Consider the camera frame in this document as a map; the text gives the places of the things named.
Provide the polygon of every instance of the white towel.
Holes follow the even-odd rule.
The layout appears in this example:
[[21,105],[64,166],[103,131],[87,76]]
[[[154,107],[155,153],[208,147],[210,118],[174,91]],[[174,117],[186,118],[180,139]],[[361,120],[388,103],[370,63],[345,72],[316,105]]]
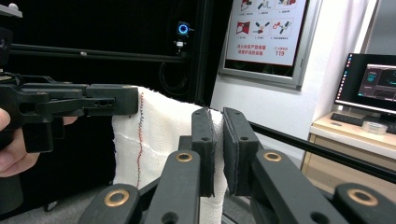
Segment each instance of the white towel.
[[[158,178],[167,156],[178,149],[181,135],[191,135],[191,113],[201,107],[181,103],[158,92],[138,87],[139,111],[132,116],[114,116],[116,147],[114,183],[130,184],[138,189]],[[215,196],[201,198],[200,223],[221,223],[222,204],[227,182],[223,173],[222,115],[210,110],[214,123]]]

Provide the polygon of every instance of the white wall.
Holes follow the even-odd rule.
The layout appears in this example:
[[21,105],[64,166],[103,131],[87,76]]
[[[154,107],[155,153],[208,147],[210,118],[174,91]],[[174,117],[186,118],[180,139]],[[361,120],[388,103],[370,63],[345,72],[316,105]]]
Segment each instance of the white wall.
[[[370,0],[323,0],[300,91],[254,80],[217,76],[211,107],[231,107],[262,126],[307,140],[312,122],[332,109],[340,73],[353,52]],[[304,152],[258,134],[262,143],[287,153],[297,166]]]

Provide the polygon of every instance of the desk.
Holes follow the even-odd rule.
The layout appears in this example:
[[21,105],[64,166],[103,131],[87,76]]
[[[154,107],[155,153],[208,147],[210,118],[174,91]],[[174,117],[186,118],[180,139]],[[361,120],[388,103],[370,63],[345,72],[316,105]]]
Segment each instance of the desk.
[[[396,171],[396,134],[367,133],[359,126],[332,120],[331,115],[312,124],[311,143]],[[395,184],[309,152],[305,153],[302,172],[315,186],[330,193],[342,183],[354,182],[375,189],[396,202]]]

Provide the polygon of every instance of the gray floor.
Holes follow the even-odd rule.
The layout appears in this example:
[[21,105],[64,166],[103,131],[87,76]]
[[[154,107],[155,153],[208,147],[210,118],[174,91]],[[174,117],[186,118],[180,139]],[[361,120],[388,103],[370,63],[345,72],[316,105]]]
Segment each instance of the gray floor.
[[[0,221],[1,224],[77,224],[85,208],[104,187],[82,192],[68,199],[59,201],[57,205],[45,212],[37,208]],[[254,224],[246,198],[226,196],[223,205],[223,218],[221,224]]]

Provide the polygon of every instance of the computer monitor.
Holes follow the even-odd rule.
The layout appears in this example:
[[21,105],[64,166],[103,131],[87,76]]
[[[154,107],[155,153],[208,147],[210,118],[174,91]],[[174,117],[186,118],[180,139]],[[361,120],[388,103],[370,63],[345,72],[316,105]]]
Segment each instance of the computer monitor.
[[396,120],[396,55],[347,55],[334,103]]

